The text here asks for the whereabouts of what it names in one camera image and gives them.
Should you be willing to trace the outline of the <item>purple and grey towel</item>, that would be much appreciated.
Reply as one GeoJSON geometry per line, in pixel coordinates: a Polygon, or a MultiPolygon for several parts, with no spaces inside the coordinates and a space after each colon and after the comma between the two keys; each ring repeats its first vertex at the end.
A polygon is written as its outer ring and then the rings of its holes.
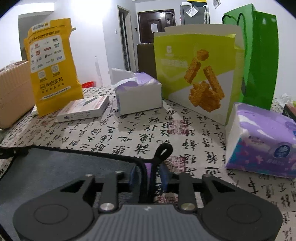
{"type": "Polygon", "coordinates": [[[139,174],[138,201],[132,201],[131,193],[122,193],[123,201],[133,205],[150,202],[157,167],[172,152],[170,144],[158,146],[150,159],[39,146],[2,147],[1,159],[10,160],[10,164],[1,177],[1,240],[21,240],[13,215],[22,204],[84,175],[103,178],[135,165],[139,174]]]}

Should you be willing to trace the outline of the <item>patterned white tablecloth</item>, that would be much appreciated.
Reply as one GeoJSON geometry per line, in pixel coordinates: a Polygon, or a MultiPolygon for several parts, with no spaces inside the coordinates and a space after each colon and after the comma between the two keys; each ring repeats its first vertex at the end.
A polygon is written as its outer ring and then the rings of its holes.
{"type": "Polygon", "coordinates": [[[27,113],[1,134],[2,146],[47,146],[151,158],[162,143],[173,146],[166,161],[173,172],[200,178],[204,173],[230,182],[275,204],[283,224],[277,240],[295,240],[295,180],[225,168],[225,128],[176,103],[130,115],[120,115],[110,87],[84,89],[84,97],[107,95],[110,103],[100,118],[55,121],[27,113]]]}

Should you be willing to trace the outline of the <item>purple tissue pack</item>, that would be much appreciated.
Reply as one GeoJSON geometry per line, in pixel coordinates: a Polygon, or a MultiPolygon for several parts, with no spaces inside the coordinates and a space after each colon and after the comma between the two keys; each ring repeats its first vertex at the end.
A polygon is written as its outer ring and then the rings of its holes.
{"type": "Polygon", "coordinates": [[[236,102],[226,126],[226,168],[295,178],[295,121],[236,102]]]}

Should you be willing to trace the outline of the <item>flat white box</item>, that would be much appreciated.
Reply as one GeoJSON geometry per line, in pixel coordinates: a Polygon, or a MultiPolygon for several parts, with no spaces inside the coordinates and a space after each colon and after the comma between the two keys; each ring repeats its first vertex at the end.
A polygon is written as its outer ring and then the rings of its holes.
{"type": "Polygon", "coordinates": [[[56,116],[56,122],[99,118],[109,104],[109,96],[96,96],[69,102],[56,116]]]}

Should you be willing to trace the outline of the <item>red and green boxes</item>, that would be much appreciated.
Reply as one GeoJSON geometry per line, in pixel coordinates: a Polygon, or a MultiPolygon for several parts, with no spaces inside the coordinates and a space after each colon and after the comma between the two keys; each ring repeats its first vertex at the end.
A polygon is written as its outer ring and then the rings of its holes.
{"type": "Polygon", "coordinates": [[[292,102],[288,102],[284,105],[282,114],[289,118],[296,118],[296,109],[292,102]]]}

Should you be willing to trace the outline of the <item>tan hard suitcase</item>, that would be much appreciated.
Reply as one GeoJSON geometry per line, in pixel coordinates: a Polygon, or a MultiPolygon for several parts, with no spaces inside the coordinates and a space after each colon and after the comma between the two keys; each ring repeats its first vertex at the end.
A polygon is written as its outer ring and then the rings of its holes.
{"type": "Polygon", "coordinates": [[[35,105],[29,61],[23,60],[1,69],[1,128],[10,128],[35,105]]]}

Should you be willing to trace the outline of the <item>yellow paper delivery bag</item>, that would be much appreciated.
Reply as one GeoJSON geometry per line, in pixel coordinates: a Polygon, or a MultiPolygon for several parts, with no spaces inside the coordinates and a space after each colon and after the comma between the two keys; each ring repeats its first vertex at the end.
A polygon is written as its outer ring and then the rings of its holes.
{"type": "Polygon", "coordinates": [[[39,116],[83,98],[70,48],[71,32],[71,20],[63,18],[32,26],[24,39],[39,116]]]}

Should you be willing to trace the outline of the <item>open white tissue box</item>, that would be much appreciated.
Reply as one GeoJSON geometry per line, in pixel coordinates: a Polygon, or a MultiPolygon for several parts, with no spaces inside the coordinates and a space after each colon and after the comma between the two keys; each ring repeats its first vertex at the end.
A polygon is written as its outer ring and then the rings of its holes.
{"type": "Polygon", "coordinates": [[[147,73],[111,68],[110,79],[121,115],[163,106],[162,84],[147,73]]]}

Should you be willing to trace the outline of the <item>green glossy gift bag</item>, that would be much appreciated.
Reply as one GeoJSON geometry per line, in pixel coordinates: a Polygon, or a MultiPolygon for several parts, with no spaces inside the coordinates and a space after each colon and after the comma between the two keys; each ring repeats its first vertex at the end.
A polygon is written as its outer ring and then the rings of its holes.
{"type": "Polygon", "coordinates": [[[245,47],[240,101],[269,110],[278,74],[278,23],[253,4],[224,14],[222,23],[241,27],[245,47]]]}

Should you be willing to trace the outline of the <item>lime green snack bag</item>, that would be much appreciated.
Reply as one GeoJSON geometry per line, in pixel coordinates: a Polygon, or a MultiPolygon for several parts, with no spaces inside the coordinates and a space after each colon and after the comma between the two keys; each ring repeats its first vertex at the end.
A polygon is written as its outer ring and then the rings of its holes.
{"type": "Polygon", "coordinates": [[[163,98],[226,125],[241,93],[244,52],[236,25],[181,25],[155,33],[163,98]]]}

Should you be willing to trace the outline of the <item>grey refrigerator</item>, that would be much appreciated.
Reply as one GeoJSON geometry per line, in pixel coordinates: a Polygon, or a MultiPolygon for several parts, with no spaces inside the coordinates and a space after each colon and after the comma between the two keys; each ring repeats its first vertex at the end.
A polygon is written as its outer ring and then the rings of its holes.
{"type": "Polygon", "coordinates": [[[210,14],[206,3],[194,2],[180,6],[181,25],[209,24],[210,14]]]}

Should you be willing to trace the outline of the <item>dark brown entrance door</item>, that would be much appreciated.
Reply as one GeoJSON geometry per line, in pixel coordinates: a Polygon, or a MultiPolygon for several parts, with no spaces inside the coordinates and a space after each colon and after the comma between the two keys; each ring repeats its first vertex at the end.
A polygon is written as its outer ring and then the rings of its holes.
{"type": "Polygon", "coordinates": [[[165,27],[171,27],[176,24],[173,9],[143,11],[137,13],[137,16],[141,43],[153,43],[154,33],[164,32],[165,27]]]}

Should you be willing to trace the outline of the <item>yellow box on refrigerator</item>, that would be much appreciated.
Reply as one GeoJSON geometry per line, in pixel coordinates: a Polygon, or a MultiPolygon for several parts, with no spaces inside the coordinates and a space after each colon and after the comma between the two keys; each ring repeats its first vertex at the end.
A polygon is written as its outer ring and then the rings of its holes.
{"type": "Polygon", "coordinates": [[[206,3],[207,2],[206,0],[187,0],[187,1],[198,2],[198,3],[206,3]]]}

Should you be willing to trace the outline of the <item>wall picture frame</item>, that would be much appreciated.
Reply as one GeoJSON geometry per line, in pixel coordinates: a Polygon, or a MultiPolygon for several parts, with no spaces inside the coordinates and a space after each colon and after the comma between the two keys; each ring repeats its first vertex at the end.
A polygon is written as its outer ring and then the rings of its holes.
{"type": "Polygon", "coordinates": [[[221,5],[221,1],[220,0],[213,0],[212,2],[213,2],[213,6],[214,6],[215,9],[217,9],[218,6],[221,5]]]}

